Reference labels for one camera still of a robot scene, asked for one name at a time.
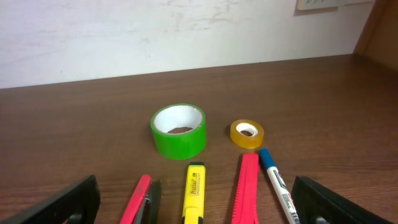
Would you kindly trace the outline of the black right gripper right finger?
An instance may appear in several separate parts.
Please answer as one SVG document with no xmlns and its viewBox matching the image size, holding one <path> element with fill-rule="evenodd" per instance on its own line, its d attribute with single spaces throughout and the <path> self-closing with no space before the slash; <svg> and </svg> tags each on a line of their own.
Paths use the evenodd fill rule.
<svg viewBox="0 0 398 224">
<path fill-rule="evenodd" d="M 297 176 L 292 199 L 301 224 L 392 224 L 306 176 Z"/>
</svg>

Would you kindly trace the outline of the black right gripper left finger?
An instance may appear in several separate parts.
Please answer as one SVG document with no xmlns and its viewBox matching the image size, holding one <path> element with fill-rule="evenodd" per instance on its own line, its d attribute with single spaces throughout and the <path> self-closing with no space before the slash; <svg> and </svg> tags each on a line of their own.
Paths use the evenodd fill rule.
<svg viewBox="0 0 398 224">
<path fill-rule="evenodd" d="M 89 175 L 3 223 L 93 224 L 99 206 L 100 190 L 96 177 Z"/>
</svg>

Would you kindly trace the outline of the red black stapler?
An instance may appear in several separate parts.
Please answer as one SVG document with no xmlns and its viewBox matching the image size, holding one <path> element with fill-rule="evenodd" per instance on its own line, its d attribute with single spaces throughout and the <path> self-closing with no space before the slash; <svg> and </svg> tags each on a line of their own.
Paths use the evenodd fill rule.
<svg viewBox="0 0 398 224">
<path fill-rule="evenodd" d="M 156 224 L 162 195 L 160 180 L 144 174 L 138 181 L 120 224 Z"/>
</svg>

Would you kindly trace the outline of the small yellow tape roll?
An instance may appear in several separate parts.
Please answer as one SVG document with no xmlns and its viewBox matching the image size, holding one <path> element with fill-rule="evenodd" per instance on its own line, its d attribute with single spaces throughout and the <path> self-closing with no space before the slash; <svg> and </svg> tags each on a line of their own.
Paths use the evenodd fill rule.
<svg viewBox="0 0 398 224">
<path fill-rule="evenodd" d="M 264 141 L 264 129 L 255 121 L 239 119 L 230 126 L 230 138 L 239 147 L 255 149 Z"/>
</svg>

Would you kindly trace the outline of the yellow highlighter marker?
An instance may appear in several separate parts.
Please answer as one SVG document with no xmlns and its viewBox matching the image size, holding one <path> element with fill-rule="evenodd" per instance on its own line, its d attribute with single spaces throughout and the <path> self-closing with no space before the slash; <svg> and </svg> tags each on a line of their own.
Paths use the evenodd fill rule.
<svg viewBox="0 0 398 224">
<path fill-rule="evenodd" d="M 203 162 L 189 163 L 183 201 L 182 224 L 203 224 L 205 174 L 206 168 Z"/>
</svg>

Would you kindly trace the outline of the green tape roll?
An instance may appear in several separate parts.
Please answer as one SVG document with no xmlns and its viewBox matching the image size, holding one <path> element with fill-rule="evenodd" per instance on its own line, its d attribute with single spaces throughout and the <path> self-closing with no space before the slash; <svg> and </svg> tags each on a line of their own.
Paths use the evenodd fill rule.
<svg viewBox="0 0 398 224">
<path fill-rule="evenodd" d="M 189 159 L 206 146 L 206 116 L 195 105 L 179 103 L 158 110 L 150 120 L 157 151 L 168 159 Z"/>
</svg>

